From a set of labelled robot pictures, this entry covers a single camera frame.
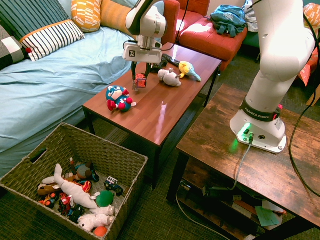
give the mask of wooden table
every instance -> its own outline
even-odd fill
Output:
[[[167,43],[162,49],[167,50],[171,46],[171,43]],[[160,81],[157,74],[150,73],[147,78],[146,88],[139,88],[138,91],[134,91],[132,90],[132,73],[129,71],[112,84],[126,88],[130,93],[130,97],[136,102],[136,106],[132,107],[128,112],[121,112],[120,110],[109,111],[106,100],[107,89],[104,89],[83,105],[83,111],[92,134],[95,134],[95,130],[91,115],[96,115],[156,147],[153,165],[153,188],[156,187],[159,157],[166,138],[213,75],[209,94],[202,96],[204,97],[205,105],[207,104],[221,64],[221,60],[178,45],[175,45],[165,53],[179,61],[191,63],[202,81],[196,81],[193,76],[184,77],[180,80],[181,86],[172,87]],[[173,68],[175,73],[180,74],[179,69],[170,63],[166,66],[167,70],[169,68]],[[145,63],[137,65],[136,73],[144,73],[145,71]],[[174,149],[180,137],[177,137],[172,149]]]
[[[246,93],[222,85],[193,126],[177,145],[180,151],[167,195],[175,201],[181,179],[187,179],[199,190],[215,178],[215,174],[229,180],[231,188],[239,164],[248,146],[238,143],[230,129],[230,120],[237,113]],[[285,123],[289,145],[299,115],[284,109],[281,118]],[[320,123],[303,117],[294,135],[292,154],[309,186],[320,193]],[[238,183],[264,196],[268,201],[295,215],[274,230],[266,231],[257,240],[286,239],[311,228],[320,228],[320,198],[307,190],[296,174],[290,160],[288,146],[279,154],[252,147],[240,170]],[[234,225],[221,226],[222,219],[209,215],[199,205],[184,201],[187,206],[204,215],[229,233],[229,237],[245,239],[246,234]]]

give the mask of basket handle hole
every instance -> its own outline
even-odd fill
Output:
[[[30,162],[34,164],[43,154],[45,154],[46,151],[47,151],[47,148],[42,148],[41,150],[39,150],[39,152],[35,155],[35,157],[30,159]]]

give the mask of mattress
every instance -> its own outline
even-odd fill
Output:
[[[84,119],[82,105],[124,75],[126,34],[107,27],[32,62],[0,71],[0,177],[61,122]]]

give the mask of wicker basket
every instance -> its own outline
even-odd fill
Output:
[[[57,164],[71,171],[68,159],[75,163],[92,160],[95,170],[104,176],[113,176],[128,186],[123,202],[104,239],[115,240],[136,204],[145,175],[146,156],[130,151],[86,131],[61,123],[33,152],[0,179],[0,187],[34,203],[34,207],[87,240],[101,237],[80,228],[66,217],[38,203],[37,185],[53,176]]]

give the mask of blue bag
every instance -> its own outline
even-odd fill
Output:
[[[219,35],[226,32],[231,38],[242,33],[246,24],[244,11],[231,5],[220,5],[210,14],[210,20]]]

